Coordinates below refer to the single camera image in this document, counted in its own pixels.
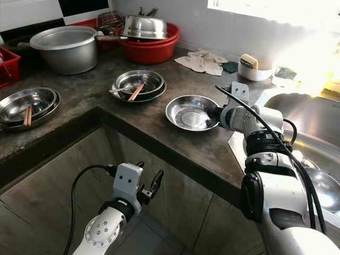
dish rack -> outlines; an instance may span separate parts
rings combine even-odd
[[[0,88],[20,80],[21,57],[0,46]]]

wooden chopstick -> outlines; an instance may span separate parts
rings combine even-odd
[[[144,82],[141,83],[137,88],[136,90],[134,91],[134,93],[131,95],[131,97],[128,99],[128,101],[134,101],[136,99],[136,97],[138,96],[139,92],[142,90],[144,86]]]
[[[23,125],[25,127],[30,127],[32,124],[32,106],[29,105],[27,108],[26,108],[26,114],[25,114],[25,119],[23,121]]]

black tile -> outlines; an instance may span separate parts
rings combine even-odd
[[[13,38],[18,38],[22,36],[33,36],[41,31],[50,28],[62,27],[64,25],[65,25],[64,19],[57,19],[3,31],[0,33],[0,35],[3,38],[4,42],[6,42]]]
[[[108,8],[107,0],[59,0],[64,16]]]

window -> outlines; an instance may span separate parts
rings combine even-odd
[[[208,8],[340,32],[340,0],[208,0]]]

green sponge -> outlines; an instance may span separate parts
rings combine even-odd
[[[225,71],[227,71],[228,73],[234,73],[237,72],[237,66],[239,64],[237,64],[236,62],[227,62],[227,63],[223,63],[222,67]]]

